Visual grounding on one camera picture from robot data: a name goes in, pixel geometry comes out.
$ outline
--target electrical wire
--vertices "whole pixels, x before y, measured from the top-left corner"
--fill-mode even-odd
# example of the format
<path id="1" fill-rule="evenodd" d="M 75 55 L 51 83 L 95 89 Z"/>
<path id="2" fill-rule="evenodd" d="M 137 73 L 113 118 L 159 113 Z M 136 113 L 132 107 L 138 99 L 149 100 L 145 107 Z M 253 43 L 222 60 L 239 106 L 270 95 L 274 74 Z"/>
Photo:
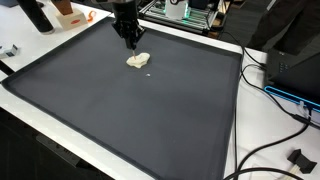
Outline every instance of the electrical wire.
<path id="1" fill-rule="evenodd" d="M 227 176 L 226 178 L 224 178 L 223 180 L 230 180 L 230 179 L 236 179 L 238 178 L 241 174 L 245 174 L 245 173 L 250 173 L 250 172 L 256 172 L 256 171 L 267 171 L 267 172 L 275 172 L 275 173 L 280 173 L 283 175 L 287 175 L 290 176 L 296 180 L 303 180 L 302 178 L 300 178 L 299 176 L 296 176 L 292 173 L 289 173 L 287 171 L 283 171 L 280 169 L 275 169 L 275 168 L 266 168 L 266 167 L 260 167 L 260 168 L 248 168 L 248 169 L 244 169 L 241 171 L 237 171 L 233 174 L 230 174 L 229 176 Z"/>
<path id="2" fill-rule="evenodd" d="M 237 40 L 231 33 L 226 32 L 226 31 L 224 31 L 223 33 L 228 34 L 229 36 L 231 36 L 232 39 L 233 39 L 234 41 L 236 41 L 237 44 L 244 50 L 244 52 L 251 58 L 251 60 L 253 60 L 255 63 L 259 64 L 259 65 L 262 66 L 262 67 L 265 67 L 265 66 L 266 66 L 264 63 L 258 62 L 255 58 L 253 58 L 253 57 L 249 54 L 249 52 L 246 50 L 246 48 L 240 43 L 240 41 Z"/>
<path id="3" fill-rule="evenodd" d="M 259 63 L 258 61 L 256 61 L 256 60 L 245 50 L 245 48 L 241 45 L 241 43 L 240 43 L 232 34 L 230 34 L 230 33 L 228 33 L 228 32 L 224 32 L 224 33 L 229 34 L 229 35 L 241 46 L 241 48 L 242 48 L 242 60 L 243 60 L 243 58 L 244 58 L 244 54 L 247 53 L 247 54 L 249 55 L 249 57 L 250 57 L 254 62 L 256 62 L 257 64 L 260 65 L 260 66 L 258 66 L 258 65 L 254 65 L 254 64 L 249 64 L 249 65 L 247 65 L 247 66 L 246 66 L 245 68 L 243 68 L 243 69 L 242 69 L 242 67 L 241 67 L 241 70 L 240 70 L 240 71 L 241 71 L 241 75 L 240 75 L 239 80 L 241 80 L 241 78 L 243 77 L 244 81 L 245 81 L 248 85 L 250 85 L 250 86 L 252 86 L 252 87 L 254 87 L 254 88 L 256 88 L 256 89 L 258 89 L 258 90 L 260 90 L 260 91 L 262 91 L 262 92 L 264 92 L 265 94 L 267 94 L 267 95 L 276 103 L 276 105 L 277 105 L 283 112 L 285 112 L 286 114 L 288 114 L 288 115 L 291 116 L 292 118 L 294 118 L 294 119 L 296 119 L 296 120 L 299 120 L 300 122 L 302 122 L 302 123 L 305 124 L 305 126 L 304 126 L 300 131 L 298 131 L 297 133 L 295 133 L 295 134 L 293 134 L 293 135 L 291 135 L 291 136 L 288 136 L 288 137 L 286 137 L 286 138 L 283 138 L 283 139 L 281 139 L 281 140 L 278 140 L 278 141 L 276 141 L 276 142 L 273 142 L 273 143 L 266 144 L 266 145 L 264 145 L 264 146 L 258 147 L 258 148 L 256 148 L 255 150 L 253 150 L 252 152 L 250 152 L 250 153 L 240 162 L 239 167 L 237 168 L 236 172 L 234 173 L 235 175 L 232 176 L 231 178 L 229 178 L 229 179 L 235 178 L 235 180 L 237 180 L 237 179 L 238 179 L 238 176 L 239 176 L 240 174 L 242 174 L 242 173 L 240 173 L 240 172 L 246 173 L 246 172 L 242 171 L 241 168 L 242 168 L 242 166 L 244 165 L 244 163 L 247 161 L 247 159 L 248 159 L 250 156 L 252 156 L 253 154 L 255 154 L 256 152 L 258 152 L 258 151 L 260 151 L 260 150 L 262 150 L 262 149 L 265 149 L 265 148 L 268 148 L 268 147 L 271 147 L 271 146 L 274 146 L 274 145 L 283 143 L 283 142 L 288 141 L 288 140 L 290 140 L 290 139 L 292 139 L 292 138 L 294 138 L 294 137 L 302 134 L 303 132 L 305 132 L 305 130 L 309 127 L 309 125 L 310 125 L 310 124 L 313 124 L 313 123 L 311 123 L 311 118 L 310 118 L 310 117 L 311 117 L 312 109 L 309 109 L 309 118 L 308 118 L 308 121 L 306 121 L 306 119 L 305 119 L 304 117 L 301 117 L 301 116 L 299 116 L 299 115 L 297 115 L 297 114 L 292 114 L 292 113 L 288 112 L 287 110 L 285 110 L 285 109 L 281 106 L 281 104 L 280 104 L 271 94 L 265 92 L 262 88 L 251 84 L 251 83 L 247 80 L 247 78 L 245 77 L 244 71 L 245 71 L 248 67 L 251 67 L 251 66 L 256 67 L 256 68 L 259 68 L 259 69 L 261 69 L 261 70 L 265 70 L 265 69 L 266 69 L 266 68 L 265 68 L 265 64 L 262 64 L 262 63 Z M 235 164 L 237 164 L 237 142 L 236 142 L 237 136 L 236 136 L 236 132 L 237 132 L 237 131 L 236 131 L 236 126 L 235 126 Z M 262 170 L 262 169 L 260 169 L 260 170 L 255 169 L 255 170 L 256 170 L 256 171 L 270 171 L 270 168 L 269 168 L 269 169 L 267 168 L 267 169 L 264 169 L 264 170 Z"/>
<path id="4" fill-rule="evenodd" d="M 255 153 L 257 153 L 258 151 L 262 150 L 262 149 L 266 149 L 266 148 L 269 148 L 271 146 L 274 146 L 274 145 L 278 145 L 278 144 L 281 144 L 285 141 L 288 141 L 292 138 L 295 138 L 297 136 L 299 136 L 300 134 L 302 134 L 303 132 L 305 132 L 309 127 L 309 124 L 306 124 L 304 125 L 298 132 L 286 137 L 286 138 L 283 138 L 283 139 L 280 139 L 278 141 L 275 141 L 275 142 L 272 142 L 272 143 L 269 143 L 269 144 L 266 144 L 266 145 L 263 145 L 263 146 L 260 146 L 256 149 L 254 149 L 253 151 L 251 151 L 249 154 L 247 154 L 243 159 L 242 161 L 240 162 L 239 166 L 238 166 L 238 172 L 241 171 L 241 168 L 243 167 L 244 163 Z"/>

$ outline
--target black container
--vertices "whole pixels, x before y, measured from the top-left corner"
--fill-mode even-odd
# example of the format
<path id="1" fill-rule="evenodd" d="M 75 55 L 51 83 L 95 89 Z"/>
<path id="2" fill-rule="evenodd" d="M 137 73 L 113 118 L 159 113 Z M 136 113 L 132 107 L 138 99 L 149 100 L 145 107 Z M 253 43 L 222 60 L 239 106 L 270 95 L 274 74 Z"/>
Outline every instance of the black container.
<path id="1" fill-rule="evenodd" d="M 52 34 L 54 28 L 36 0 L 17 0 L 22 10 L 42 34 Z"/>

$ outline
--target silver component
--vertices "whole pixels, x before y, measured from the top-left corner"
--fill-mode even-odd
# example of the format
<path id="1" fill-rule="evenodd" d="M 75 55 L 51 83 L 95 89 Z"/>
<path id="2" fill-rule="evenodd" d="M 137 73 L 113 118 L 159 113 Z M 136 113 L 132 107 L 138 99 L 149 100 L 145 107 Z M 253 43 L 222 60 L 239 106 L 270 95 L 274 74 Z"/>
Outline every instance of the silver component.
<path id="1" fill-rule="evenodd" d="M 211 25 L 218 12 L 209 12 L 208 10 L 198 10 L 189 8 L 189 17 L 182 20 L 169 19 L 165 16 L 165 5 L 158 0 L 153 0 L 147 6 L 140 10 L 143 19 L 152 22 L 173 26 L 186 31 L 202 34 L 204 31 L 210 31 Z"/>

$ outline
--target blue light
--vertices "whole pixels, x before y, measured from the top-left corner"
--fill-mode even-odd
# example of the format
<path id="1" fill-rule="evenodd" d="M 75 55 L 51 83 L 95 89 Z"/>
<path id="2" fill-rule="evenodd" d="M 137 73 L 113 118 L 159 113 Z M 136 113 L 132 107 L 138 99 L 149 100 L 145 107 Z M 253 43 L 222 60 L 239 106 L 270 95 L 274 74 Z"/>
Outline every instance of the blue light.
<path id="1" fill-rule="evenodd" d="M 273 89 L 273 90 L 275 90 L 275 91 L 278 91 L 278 92 L 280 92 L 280 93 L 286 94 L 286 95 L 288 95 L 288 96 L 291 96 L 291 97 L 293 97 L 293 98 L 299 99 L 299 100 L 301 100 L 301 101 L 303 101 L 303 102 L 307 102 L 307 103 L 312 104 L 312 105 L 314 105 L 314 106 L 318 106 L 319 109 L 313 108 L 313 110 L 320 113 L 320 105 L 319 105 L 319 104 L 316 104 L 316 103 L 311 102 L 311 101 L 309 101 L 309 100 L 306 100 L 306 99 L 303 99 L 303 98 L 301 98 L 301 97 L 295 96 L 295 95 L 293 95 L 293 94 L 287 93 L 287 92 L 285 92 L 285 91 L 282 91 L 282 90 L 280 90 L 280 89 L 274 88 L 274 87 L 272 87 L 272 86 L 266 86 L 266 87 L 264 88 L 264 90 L 265 90 L 266 92 L 268 92 L 268 93 L 270 93 L 270 94 L 272 94 L 272 95 L 276 95 L 276 96 L 278 96 L 278 97 L 281 97 L 281 98 L 283 98 L 283 99 L 285 99 L 285 100 L 288 100 L 288 101 L 290 101 L 290 102 L 293 102 L 293 103 L 295 103 L 295 104 L 300 104 L 300 101 L 298 102 L 298 101 L 295 101 L 295 100 L 293 100 L 293 99 L 289 99 L 289 98 L 287 98 L 287 97 L 281 96 L 280 94 L 271 92 L 271 91 L 268 90 L 268 88 Z"/>

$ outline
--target orange object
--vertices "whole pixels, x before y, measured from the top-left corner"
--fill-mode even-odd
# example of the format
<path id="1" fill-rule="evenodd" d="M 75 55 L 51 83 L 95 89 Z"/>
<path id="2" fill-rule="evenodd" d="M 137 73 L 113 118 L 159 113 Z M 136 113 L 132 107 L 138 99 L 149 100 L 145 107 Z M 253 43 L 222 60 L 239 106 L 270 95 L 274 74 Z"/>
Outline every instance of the orange object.
<path id="1" fill-rule="evenodd" d="M 87 20 L 88 22 L 91 22 L 93 20 L 93 18 L 96 16 L 96 12 L 95 11 L 90 11 L 89 13 L 89 19 Z"/>

